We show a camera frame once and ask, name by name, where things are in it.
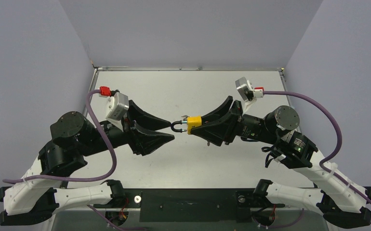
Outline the yellow padlock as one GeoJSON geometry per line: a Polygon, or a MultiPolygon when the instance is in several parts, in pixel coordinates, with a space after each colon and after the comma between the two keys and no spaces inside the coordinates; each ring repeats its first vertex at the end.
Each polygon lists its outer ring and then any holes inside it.
{"type": "Polygon", "coordinates": [[[183,133],[186,132],[187,134],[191,134],[191,129],[197,128],[202,125],[202,117],[201,116],[189,116],[185,117],[182,120],[174,121],[171,123],[171,130],[176,133],[183,133]],[[176,128],[177,125],[187,125],[187,128],[176,128]]]}

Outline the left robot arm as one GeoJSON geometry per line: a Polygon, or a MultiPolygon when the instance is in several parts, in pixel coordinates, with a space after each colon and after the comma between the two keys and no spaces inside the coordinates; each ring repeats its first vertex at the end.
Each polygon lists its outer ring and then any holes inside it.
{"type": "MultiPolygon", "coordinates": [[[[161,132],[170,122],[141,110],[129,101],[121,120],[100,122],[112,148],[129,145],[136,155],[148,155],[173,141],[161,132]]],[[[0,188],[2,226],[28,226],[44,222],[52,215],[79,206],[115,208],[128,202],[119,180],[100,180],[85,188],[58,189],[56,185],[85,167],[85,157],[107,150],[98,128],[79,112],[62,115],[50,127],[52,139],[39,151],[20,183],[0,188]]]]}

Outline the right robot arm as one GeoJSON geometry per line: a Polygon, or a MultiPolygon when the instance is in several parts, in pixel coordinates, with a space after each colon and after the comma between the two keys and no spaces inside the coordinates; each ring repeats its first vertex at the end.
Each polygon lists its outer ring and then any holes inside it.
{"type": "Polygon", "coordinates": [[[352,229],[371,225],[371,187],[362,187],[345,179],[335,164],[320,166],[322,153],[316,145],[296,129],[297,112],[286,105],[277,107],[265,117],[248,115],[238,100],[228,97],[214,111],[188,118],[187,132],[220,146],[235,137],[263,142],[265,163],[272,161],[302,174],[314,188],[295,188],[271,180],[259,180],[253,192],[258,205],[283,204],[304,208],[322,215],[329,223],[352,229]]]}

